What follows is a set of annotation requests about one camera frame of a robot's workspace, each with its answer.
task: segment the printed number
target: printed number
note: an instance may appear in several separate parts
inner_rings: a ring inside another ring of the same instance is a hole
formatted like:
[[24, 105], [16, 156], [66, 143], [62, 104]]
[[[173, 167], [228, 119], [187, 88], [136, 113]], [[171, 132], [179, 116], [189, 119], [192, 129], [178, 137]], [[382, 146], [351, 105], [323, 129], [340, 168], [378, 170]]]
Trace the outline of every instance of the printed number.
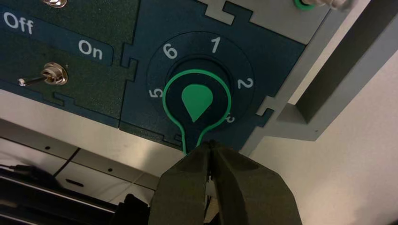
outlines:
[[171, 44], [167, 43], [163, 46], [163, 52], [169, 59], [175, 59], [178, 55], [177, 50], [171, 47]]
[[214, 42], [212, 53], [215, 53], [217, 51], [218, 44], [220, 43], [220, 39], [221, 39], [220, 37], [212, 39], [212, 42]]
[[242, 81], [241, 79], [239, 79], [239, 80], [237, 81], [237, 88], [238, 88], [238, 89], [241, 89], [241, 88], [242, 88], [242, 85], [243, 85], [245, 88], [251, 88], [251, 87], [253, 86], [253, 79], [252, 79], [252, 78], [248, 78], [247, 81], [248, 81], [249, 83], [245, 83], [244, 81]]
[[233, 123], [235, 121], [235, 117], [231, 117], [231, 116], [227, 116], [227, 118], [225, 118], [227, 123]]
[[153, 90], [153, 93], [151, 90], [149, 90], [149, 96], [151, 96], [151, 98], [160, 98], [163, 96], [163, 91], [162, 89], [156, 88], [155, 90]]

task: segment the white ceiling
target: white ceiling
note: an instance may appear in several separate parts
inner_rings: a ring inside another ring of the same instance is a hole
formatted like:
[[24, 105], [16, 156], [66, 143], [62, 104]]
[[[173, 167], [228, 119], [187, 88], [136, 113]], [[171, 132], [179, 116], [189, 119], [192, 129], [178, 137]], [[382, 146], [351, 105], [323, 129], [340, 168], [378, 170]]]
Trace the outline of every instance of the white ceiling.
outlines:
[[317, 141], [264, 137], [251, 158], [283, 177], [304, 225], [398, 219], [398, 52]]

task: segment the green ring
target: green ring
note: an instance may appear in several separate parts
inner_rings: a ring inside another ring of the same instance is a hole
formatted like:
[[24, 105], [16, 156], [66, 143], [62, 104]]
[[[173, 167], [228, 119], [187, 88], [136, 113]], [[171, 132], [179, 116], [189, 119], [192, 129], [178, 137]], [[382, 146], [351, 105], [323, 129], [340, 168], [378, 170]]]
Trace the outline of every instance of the green ring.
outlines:
[[294, 0], [294, 4], [297, 6], [297, 8], [308, 11], [311, 10], [315, 7], [315, 5], [307, 5], [301, 2], [301, 0]]
[[163, 91], [163, 98], [162, 98], [163, 108], [164, 108], [164, 111], [166, 112], [166, 115], [170, 118], [170, 120], [171, 120], [173, 123], [175, 123], [175, 124], [180, 128], [180, 130], [181, 130], [181, 136], [182, 136], [182, 140], [183, 140], [183, 152], [184, 152], [185, 155], [187, 154], [187, 153], [186, 153], [186, 145], [185, 145], [185, 130], [184, 130], [183, 126], [181, 125], [181, 123], [180, 123], [178, 120], [176, 120], [176, 119], [173, 117], [173, 115], [170, 113], [170, 111], [168, 110], [167, 105], [166, 105], [166, 94], [167, 94], [168, 88], [170, 87], [170, 85], [172, 84], [172, 82], [174, 82], [176, 79], [180, 78], [181, 76], [184, 76], [184, 75], [187, 75], [187, 74], [193, 74], [193, 73], [207, 75], [207, 76], [209, 76], [209, 77], [215, 79], [216, 81], [218, 81], [218, 83], [221, 84], [221, 86], [224, 88], [225, 92], [227, 93], [227, 98], [228, 98], [228, 106], [227, 106], [227, 110], [225, 111], [225, 114], [221, 117], [221, 119], [220, 119], [219, 121], [217, 121], [216, 123], [214, 123], [214, 124], [212, 124], [212, 125], [206, 127], [206, 128], [200, 133], [199, 138], [198, 138], [198, 141], [196, 142], [196, 146], [197, 146], [197, 147], [198, 147], [198, 146], [200, 145], [200, 143], [202, 142], [202, 138], [203, 138], [203, 135], [205, 135], [205, 133], [207, 133], [209, 130], [211, 130], [211, 129], [217, 127], [217, 126], [219, 126], [220, 124], [222, 124], [222, 123], [224, 122], [224, 120], [227, 118], [227, 116], [228, 116], [228, 114], [229, 114], [229, 112], [230, 112], [230, 110], [231, 110], [231, 104], [232, 104], [232, 103], [231, 103], [231, 102], [232, 102], [232, 100], [231, 100], [231, 93], [230, 93], [230, 90], [228, 89], [227, 84], [226, 84], [221, 78], [219, 78], [217, 75], [215, 75], [215, 74], [213, 74], [213, 73], [211, 73], [211, 72], [209, 72], [209, 71], [206, 71], [206, 70], [203, 70], [203, 69], [189, 69], [189, 70], [185, 70], [185, 71], [180, 72], [180, 73], [178, 73], [177, 75], [173, 76], [173, 77], [169, 80], [169, 82], [167, 82], [167, 84], [166, 84], [166, 86], [165, 86], [165, 88], [164, 88], [164, 91]]

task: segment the number 5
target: number 5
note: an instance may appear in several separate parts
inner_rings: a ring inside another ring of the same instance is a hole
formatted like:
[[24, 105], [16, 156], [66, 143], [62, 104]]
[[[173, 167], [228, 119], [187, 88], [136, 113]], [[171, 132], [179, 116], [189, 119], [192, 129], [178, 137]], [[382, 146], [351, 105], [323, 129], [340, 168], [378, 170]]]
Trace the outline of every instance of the number 5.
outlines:
[[163, 97], [163, 91], [162, 89], [156, 88], [155, 90], [153, 90], [153, 93], [151, 90], [149, 90], [149, 96], [151, 98], [159, 98], [159, 97]]

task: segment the number 6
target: number 6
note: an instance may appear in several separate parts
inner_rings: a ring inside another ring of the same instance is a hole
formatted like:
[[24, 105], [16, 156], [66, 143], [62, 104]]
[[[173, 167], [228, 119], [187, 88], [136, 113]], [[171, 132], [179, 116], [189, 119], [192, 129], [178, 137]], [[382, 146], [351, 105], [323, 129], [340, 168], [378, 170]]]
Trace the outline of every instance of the number 6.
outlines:
[[167, 58], [173, 60], [173, 59], [175, 59], [175, 58], [177, 57], [177, 55], [178, 55], [177, 50], [176, 50], [175, 48], [169, 48], [169, 49], [167, 49], [168, 47], [171, 47], [171, 44], [170, 44], [170, 43], [167, 43], [167, 44], [165, 44], [165, 45], [163, 46], [163, 52], [164, 52], [164, 54], [167, 56]]

